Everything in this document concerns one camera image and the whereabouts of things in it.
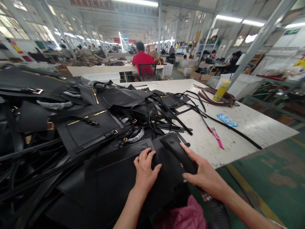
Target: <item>forearm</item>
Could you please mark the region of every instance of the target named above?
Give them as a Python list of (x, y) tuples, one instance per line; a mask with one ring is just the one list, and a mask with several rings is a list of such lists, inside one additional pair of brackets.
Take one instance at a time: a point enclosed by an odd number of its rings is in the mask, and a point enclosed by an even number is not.
[(276, 224), (258, 213), (231, 188), (223, 202), (249, 229), (279, 229)]
[(137, 188), (134, 187), (128, 195), (125, 207), (117, 220), (114, 229), (136, 228), (140, 211), (145, 199), (146, 195), (143, 195)]

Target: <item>green floor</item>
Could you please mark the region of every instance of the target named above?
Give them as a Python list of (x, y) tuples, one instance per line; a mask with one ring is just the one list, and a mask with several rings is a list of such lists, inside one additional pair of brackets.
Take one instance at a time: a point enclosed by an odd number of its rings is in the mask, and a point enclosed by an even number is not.
[[(171, 77), (186, 79), (177, 67), (173, 67)], [(294, 126), (301, 127), (296, 127), (300, 134), (217, 169), (245, 201), (249, 198), (257, 211), (288, 229), (305, 228), (305, 125)], [(235, 174), (233, 178), (228, 167), (233, 167), (244, 183)], [(233, 229), (247, 228), (229, 214)]]

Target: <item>person's left hand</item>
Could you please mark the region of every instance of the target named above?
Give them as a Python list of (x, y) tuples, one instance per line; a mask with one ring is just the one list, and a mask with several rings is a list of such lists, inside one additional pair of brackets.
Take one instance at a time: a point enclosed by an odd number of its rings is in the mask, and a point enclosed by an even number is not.
[(156, 154), (156, 151), (148, 153), (150, 150), (151, 148), (145, 149), (133, 161), (134, 166), (137, 170), (136, 183), (134, 185), (134, 188), (137, 189), (141, 194), (146, 196), (154, 185), (162, 166), (162, 164), (158, 164), (154, 168), (154, 170), (152, 170), (152, 159), (153, 155)]

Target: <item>white work table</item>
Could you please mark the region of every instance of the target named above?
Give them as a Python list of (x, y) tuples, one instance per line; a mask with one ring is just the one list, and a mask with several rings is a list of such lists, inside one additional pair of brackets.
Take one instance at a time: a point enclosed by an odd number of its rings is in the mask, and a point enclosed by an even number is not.
[[(150, 82), (136, 82), (131, 83), (134, 86), (147, 85), (144, 87), (137, 87), (137, 89), (149, 87), (150, 90), (160, 90), (163, 92), (183, 93), (186, 90), (198, 93), (201, 91), (193, 85), (206, 87), (205, 85), (190, 79), (190, 80), (166, 80), (166, 81), (150, 81)], [(203, 111), (200, 102), (191, 98), (199, 108)], [(207, 114), (217, 120), (217, 114), (225, 114), (238, 124), (236, 128), (238, 131), (247, 135), (254, 142), (259, 144), (262, 148), (266, 148), (282, 140), (290, 138), (299, 132), (292, 128), (258, 112), (252, 108), (238, 102), (240, 107), (233, 109), (227, 107), (219, 107), (204, 103)], [(178, 111), (184, 111), (189, 107), (184, 105), (178, 108)], [(214, 168), (221, 167), (236, 161), (242, 157), (259, 151), (254, 145), (241, 137), (239, 134), (229, 130), (225, 126), (216, 123), (207, 118), (205, 119), (210, 127), (215, 127), (225, 150), (221, 149), (215, 137), (206, 128), (202, 118), (195, 111), (191, 110), (178, 116), (179, 119), (188, 127), (193, 129), (193, 135), (189, 135), (186, 131), (181, 133), (183, 138), (191, 144), (191, 149), (199, 154), (201, 157), (207, 159)]]
[[(127, 80), (126, 72), (132, 72), (136, 71), (138, 72), (138, 69), (136, 66), (133, 66), (132, 64), (125, 64), (124, 66), (92, 66), (92, 67), (77, 67), (77, 66), (67, 66), (68, 70), (72, 74), (72, 76), (82, 76), (85, 74), (95, 74), (95, 73), (115, 73), (115, 72), (123, 72), (125, 81)], [(161, 79), (164, 78), (164, 66), (163, 65), (157, 65), (157, 71), (159, 72), (159, 75)]]

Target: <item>person in red shirt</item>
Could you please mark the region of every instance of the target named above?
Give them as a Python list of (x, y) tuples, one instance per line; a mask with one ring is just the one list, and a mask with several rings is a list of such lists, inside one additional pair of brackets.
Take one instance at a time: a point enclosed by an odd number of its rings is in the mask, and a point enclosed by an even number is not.
[[(154, 64), (154, 60), (151, 55), (144, 52), (144, 44), (142, 42), (137, 42), (137, 55), (133, 57), (132, 65), (137, 66), (138, 72), (140, 74), (139, 64)], [(145, 65), (141, 66), (141, 74), (153, 74), (152, 66)]]

